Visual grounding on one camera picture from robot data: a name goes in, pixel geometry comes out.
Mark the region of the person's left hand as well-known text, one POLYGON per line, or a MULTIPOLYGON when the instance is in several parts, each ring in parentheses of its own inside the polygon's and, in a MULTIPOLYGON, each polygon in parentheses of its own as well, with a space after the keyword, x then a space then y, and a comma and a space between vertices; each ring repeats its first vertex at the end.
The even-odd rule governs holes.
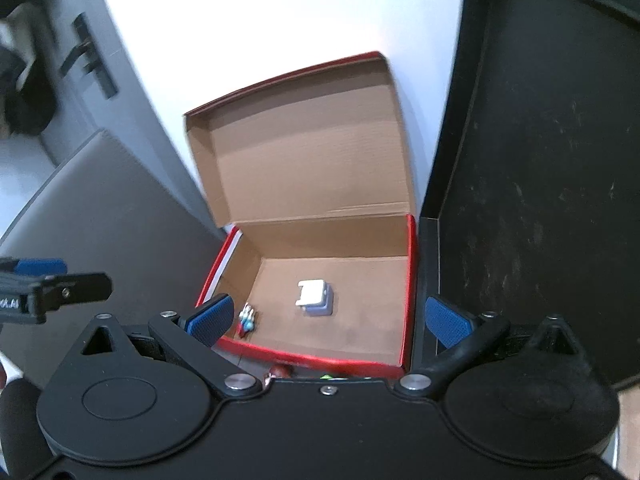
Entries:
POLYGON ((28 378, 10 379, 1 367, 2 479, 27 479, 52 457, 37 420, 41 393, 28 378))

